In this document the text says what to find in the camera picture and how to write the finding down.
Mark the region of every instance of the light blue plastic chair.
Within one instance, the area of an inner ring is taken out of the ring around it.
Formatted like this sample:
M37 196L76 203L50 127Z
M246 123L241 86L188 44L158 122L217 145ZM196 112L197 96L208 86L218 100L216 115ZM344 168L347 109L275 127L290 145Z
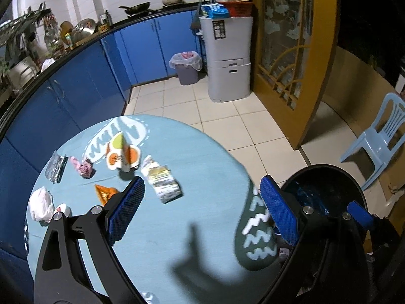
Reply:
M375 127L377 127L382 114L388 104L392 100L394 105L392 108L391 115L387 120L386 124L380 132L377 132ZM394 93L388 93L382 101L380 110L371 124L371 126L361 133L359 138L354 141L354 143L349 147L349 149L340 157L340 162L346 160L350 155L356 153L360 148L364 148L367 154L370 156L374 163L374 172L367 179L361 189L364 191L368 188L372 182L382 173L382 171L388 166L392 156L400 148L400 146L405 141L405 134L402 135L400 140L395 144L395 146L390 150L388 148L388 143L395 135L398 128L405 122L405 103L398 95Z

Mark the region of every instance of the blue tablecloth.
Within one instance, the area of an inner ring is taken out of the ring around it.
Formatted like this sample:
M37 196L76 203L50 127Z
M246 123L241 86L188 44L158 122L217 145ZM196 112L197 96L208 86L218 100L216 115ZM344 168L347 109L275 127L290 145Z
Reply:
M73 215L81 215L100 204L95 184L124 190L133 174L109 170L105 160L106 144L119 131L141 149L142 159L151 154L168 165L184 194L162 204L145 179L145 197L114 245L135 287L152 304L257 303L279 271L269 215L244 167L199 130L148 115L101 122L57 151L90 157L95 175L81 178L68 162L60 184L47 180L44 169L33 191L45 186L55 207L66 203ZM139 170L135 175L142 177ZM27 221L28 263L35 277L47 228L29 211ZM80 249L95 290L106 294L84 240Z

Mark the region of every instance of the door frame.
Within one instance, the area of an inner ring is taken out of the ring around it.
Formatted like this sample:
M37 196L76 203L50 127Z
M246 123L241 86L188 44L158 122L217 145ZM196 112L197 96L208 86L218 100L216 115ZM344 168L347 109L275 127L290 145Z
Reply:
M255 52L254 67L252 68L254 72L252 76L253 91L281 128L291 147L297 149L301 145L315 116L332 69L339 31L340 0L313 0L314 17L311 44L305 74L301 80L301 93L296 101L294 111L286 108L287 105L281 98L274 99L277 91L259 74L259 70L265 70L260 66L264 31L262 1L253 0L257 13L256 24L254 25L257 32L256 46L252 50L252 52ZM308 90L312 83L320 84L320 88L318 85L315 90Z

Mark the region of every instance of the cabinet handle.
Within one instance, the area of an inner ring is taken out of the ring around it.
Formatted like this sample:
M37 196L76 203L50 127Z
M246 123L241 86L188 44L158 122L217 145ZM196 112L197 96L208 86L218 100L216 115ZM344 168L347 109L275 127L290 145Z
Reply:
M56 102L57 102L57 104L59 105L59 98L57 97L57 94L56 94L55 90L53 90L53 88L50 87L50 86L48 86L47 88L48 88L50 91L53 91L53 93L55 94L55 97L56 97Z
M65 98L65 91L63 90L62 86L60 85L59 82L57 82L56 80L53 80L53 82L55 82L58 86L60 91L62 92L62 98Z

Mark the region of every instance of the blue gripper pad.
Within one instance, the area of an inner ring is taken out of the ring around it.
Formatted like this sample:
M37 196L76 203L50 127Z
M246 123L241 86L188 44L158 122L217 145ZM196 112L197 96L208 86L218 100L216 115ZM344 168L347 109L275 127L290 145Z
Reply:
M108 242L111 246L123 238L129 223L145 195L143 179L137 177L124 190L124 196L108 219Z
M290 245L296 245L299 239L298 221L280 194L280 188L270 175L260 182L260 194L275 221L281 236Z
M348 213L359 223L365 230L371 230L374 227L374 217L356 201L348 204Z

